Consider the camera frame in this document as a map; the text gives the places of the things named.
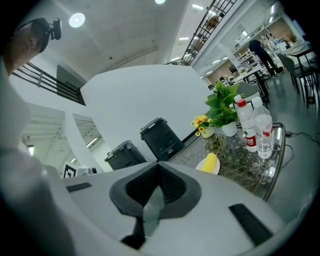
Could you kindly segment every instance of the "person in black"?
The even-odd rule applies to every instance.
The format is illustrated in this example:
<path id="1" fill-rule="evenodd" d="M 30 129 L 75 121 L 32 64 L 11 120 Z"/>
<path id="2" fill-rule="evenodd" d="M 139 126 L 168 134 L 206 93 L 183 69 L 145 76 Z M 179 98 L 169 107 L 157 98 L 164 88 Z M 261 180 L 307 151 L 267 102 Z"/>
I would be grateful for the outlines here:
<path id="1" fill-rule="evenodd" d="M 261 43 L 258 40 L 251 40 L 249 43 L 249 50 L 255 52 L 256 55 L 260 58 L 262 63 L 265 65 L 266 69 L 269 71 L 271 76 L 275 75 L 275 72 L 278 73 L 278 68 L 274 64 L 270 55 L 265 51 L 265 49 L 261 46 Z"/>

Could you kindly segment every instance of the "white plate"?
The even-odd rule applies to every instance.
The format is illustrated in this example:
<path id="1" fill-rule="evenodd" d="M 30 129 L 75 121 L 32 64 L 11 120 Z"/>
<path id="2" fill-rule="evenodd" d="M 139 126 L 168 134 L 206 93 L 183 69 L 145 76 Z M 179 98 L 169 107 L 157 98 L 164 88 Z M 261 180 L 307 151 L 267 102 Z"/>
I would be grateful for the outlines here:
<path id="1" fill-rule="evenodd" d="M 201 168 L 204 166 L 206 159 L 203 159 L 197 166 L 196 169 L 201 171 Z M 220 161 L 218 158 L 216 158 L 216 165 L 212 170 L 212 174 L 217 175 L 219 173 L 220 170 Z"/>

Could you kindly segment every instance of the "glass table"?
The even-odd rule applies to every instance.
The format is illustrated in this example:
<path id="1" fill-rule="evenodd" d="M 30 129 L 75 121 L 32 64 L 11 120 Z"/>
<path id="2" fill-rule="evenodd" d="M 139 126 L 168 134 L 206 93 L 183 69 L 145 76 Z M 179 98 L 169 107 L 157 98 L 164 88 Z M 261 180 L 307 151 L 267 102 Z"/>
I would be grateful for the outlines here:
<path id="1" fill-rule="evenodd" d="M 196 168 L 209 153 L 215 153 L 220 161 L 218 175 L 226 177 L 251 193 L 267 201 L 273 191 L 281 170 L 286 144 L 286 129 L 281 123 L 273 124 L 274 147 L 268 159 L 261 159 L 258 152 L 250 152 L 245 144 L 241 125 L 237 133 L 227 137 L 221 129 L 214 128 L 209 138 L 194 135 L 185 148 L 169 162 Z"/>

